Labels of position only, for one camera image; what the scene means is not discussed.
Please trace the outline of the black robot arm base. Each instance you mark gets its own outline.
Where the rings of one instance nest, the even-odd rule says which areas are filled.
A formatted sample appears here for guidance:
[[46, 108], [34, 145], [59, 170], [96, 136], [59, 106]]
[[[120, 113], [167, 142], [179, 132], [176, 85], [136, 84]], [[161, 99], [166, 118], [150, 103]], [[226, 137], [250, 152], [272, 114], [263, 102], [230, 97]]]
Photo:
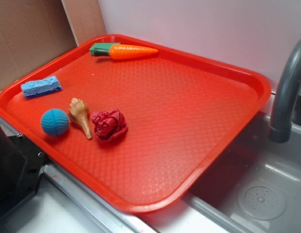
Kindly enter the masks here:
[[46, 153], [24, 135], [0, 126], [0, 220], [36, 196]]

